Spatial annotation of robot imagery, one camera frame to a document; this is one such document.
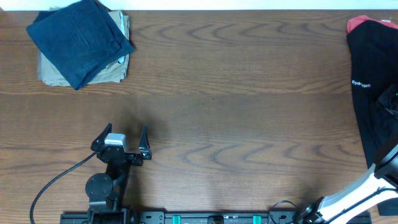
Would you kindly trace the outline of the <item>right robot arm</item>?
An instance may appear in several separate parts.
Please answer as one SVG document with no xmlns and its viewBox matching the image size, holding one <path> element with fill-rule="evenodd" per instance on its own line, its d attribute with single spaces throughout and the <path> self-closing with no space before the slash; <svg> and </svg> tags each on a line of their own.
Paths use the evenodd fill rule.
<svg viewBox="0 0 398 224">
<path fill-rule="evenodd" d="M 353 81 L 352 99 L 368 170 L 343 190 L 296 216 L 296 223 L 348 223 L 397 198 L 397 81 Z"/>
</svg>

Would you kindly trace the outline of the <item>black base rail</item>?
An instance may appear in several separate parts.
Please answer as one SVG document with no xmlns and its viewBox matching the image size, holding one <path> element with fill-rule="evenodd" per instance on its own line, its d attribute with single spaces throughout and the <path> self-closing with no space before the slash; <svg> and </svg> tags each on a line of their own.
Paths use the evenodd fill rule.
<svg viewBox="0 0 398 224">
<path fill-rule="evenodd" d="M 138 223 L 138 224 L 268 224 L 292 223 L 294 212 L 268 213 L 164 213 L 143 212 L 140 215 L 128 215 L 123 212 L 110 215 L 94 215 L 90 218 L 86 213 L 68 213 L 60 216 L 61 224 L 89 223 Z"/>
</svg>

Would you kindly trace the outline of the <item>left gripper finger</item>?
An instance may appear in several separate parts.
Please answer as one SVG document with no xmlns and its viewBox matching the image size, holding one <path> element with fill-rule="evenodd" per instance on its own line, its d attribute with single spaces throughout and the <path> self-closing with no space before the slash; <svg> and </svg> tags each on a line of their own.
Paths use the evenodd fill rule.
<svg viewBox="0 0 398 224">
<path fill-rule="evenodd" d="M 112 124 L 108 123 L 108 125 L 104 128 L 104 130 L 99 134 L 99 136 L 92 142 L 91 150 L 92 151 L 103 151 L 106 147 L 105 139 L 109 133 L 112 132 Z"/>
<path fill-rule="evenodd" d="M 149 140 L 147 137 L 147 126 L 143 126 L 141 138 L 139 141 L 139 150 L 143 156 L 151 156 L 152 155 Z"/>
</svg>

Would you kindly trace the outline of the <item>folded navy blue garment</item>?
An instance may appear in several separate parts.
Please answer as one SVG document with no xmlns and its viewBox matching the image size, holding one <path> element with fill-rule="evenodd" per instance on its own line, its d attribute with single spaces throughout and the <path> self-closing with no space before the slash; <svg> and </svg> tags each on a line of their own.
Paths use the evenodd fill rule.
<svg viewBox="0 0 398 224">
<path fill-rule="evenodd" d="M 92 0 L 41 11 L 26 31 L 74 90 L 134 51 L 105 7 Z"/>
</svg>

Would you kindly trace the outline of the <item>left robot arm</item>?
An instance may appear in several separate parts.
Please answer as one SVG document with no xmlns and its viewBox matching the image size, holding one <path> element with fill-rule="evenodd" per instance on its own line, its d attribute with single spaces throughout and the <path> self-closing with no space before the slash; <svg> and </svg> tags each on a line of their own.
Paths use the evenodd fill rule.
<svg viewBox="0 0 398 224">
<path fill-rule="evenodd" d="M 126 136 L 112 132 L 108 124 L 92 142 L 91 150 L 107 167 L 103 173 L 92 175 L 85 186 L 89 198 L 88 223 L 139 223 L 139 215 L 123 207 L 129 171 L 152 159 L 147 127 L 142 128 L 139 153 L 129 153 Z"/>
</svg>

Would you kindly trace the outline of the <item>black t-shirt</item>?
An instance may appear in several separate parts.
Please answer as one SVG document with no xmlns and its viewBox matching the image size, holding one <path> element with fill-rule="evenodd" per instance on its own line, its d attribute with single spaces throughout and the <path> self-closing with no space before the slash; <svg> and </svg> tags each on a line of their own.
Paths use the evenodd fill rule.
<svg viewBox="0 0 398 224">
<path fill-rule="evenodd" d="M 371 167 L 377 150 L 397 135 L 397 120 L 376 104 L 378 91 L 397 84 L 397 29 L 366 21 L 347 35 L 351 92 L 364 155 Z"/>
</svg>

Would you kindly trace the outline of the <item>red t-shirt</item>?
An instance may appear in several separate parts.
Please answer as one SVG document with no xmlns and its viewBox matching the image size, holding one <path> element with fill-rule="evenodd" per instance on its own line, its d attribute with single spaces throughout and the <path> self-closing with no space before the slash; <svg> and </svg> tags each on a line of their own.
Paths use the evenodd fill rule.
<svg viewBox="0 0 398 224">
<path fill-rule="evenodd" d="M 347 21 L 347 26 L 346 26 L 347 33 L 350 33 L 357 26 L 359 26 L 360 24 L 362 24 L 362 23 L 364 23 L 366 21 L 378 22 L 378 23 L 380 23 L 380 24 L 382 24 L 384 26 L 391 27 L 393 29 L 397 29 L 398 28 L 398 25 L 393 23 L 393 22 L 391 22 L 391 20 L 375 20 L 375 19 L 372 19 L 372 18 L 370 18 L 370 17 L 368 17 L 366 15 L 361 15 L 361 16 L 357 16 L 357 17 L 354 17 L 352 19 L 349 19 Z"/>
</svg>

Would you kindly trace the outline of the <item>folded khaki garment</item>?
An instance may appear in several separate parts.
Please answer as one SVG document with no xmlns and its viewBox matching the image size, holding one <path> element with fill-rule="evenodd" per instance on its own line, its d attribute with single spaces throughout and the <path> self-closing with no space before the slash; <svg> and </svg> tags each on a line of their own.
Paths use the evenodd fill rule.
<svg viewBox="0 0 398 224">
<path fill-rule="evenodd" d="M 119 27 L 119 30 L 129 40 L 129 16 L 125 16 L 121 11 L 110 11 L 108 14 Z M 99 72 L 89 84 L 115 82 L 119 83 L 126 77 L 129 54 L 120 57 L 118 60 L 108 64 Z M 67 80 L 61 75 L 56 67 L 41 52 L 38 57 L 37 67 L 38 79 L 49 86 L 70 86 Z"/>
</svg>

